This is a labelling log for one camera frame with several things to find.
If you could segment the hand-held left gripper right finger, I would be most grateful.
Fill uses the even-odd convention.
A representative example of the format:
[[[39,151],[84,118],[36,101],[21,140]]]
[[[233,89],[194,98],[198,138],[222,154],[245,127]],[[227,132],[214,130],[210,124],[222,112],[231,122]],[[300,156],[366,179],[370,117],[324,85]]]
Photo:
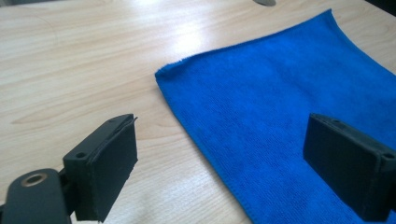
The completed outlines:
[[[396,151],[339,119],[311,114],[305,161],[364,221],[396,212]]]

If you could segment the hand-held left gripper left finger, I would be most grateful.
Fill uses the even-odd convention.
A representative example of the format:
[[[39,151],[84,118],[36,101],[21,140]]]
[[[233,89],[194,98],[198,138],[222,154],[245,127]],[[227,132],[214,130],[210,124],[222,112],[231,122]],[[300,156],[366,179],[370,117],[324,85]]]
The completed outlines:
[[[137,163],[134,122],[132,114],[109,119],[63,157],[78,189],[78,220],[106,220]]]

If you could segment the blue cloth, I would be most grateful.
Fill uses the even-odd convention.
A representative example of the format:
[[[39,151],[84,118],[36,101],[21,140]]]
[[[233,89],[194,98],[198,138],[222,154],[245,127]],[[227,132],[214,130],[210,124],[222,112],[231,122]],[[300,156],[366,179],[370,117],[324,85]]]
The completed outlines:
[[[168,64],[156,81],[253,224],[362,224],[304,161],[307,121],[337,118],[396,149],[396,75],[331,12]]]

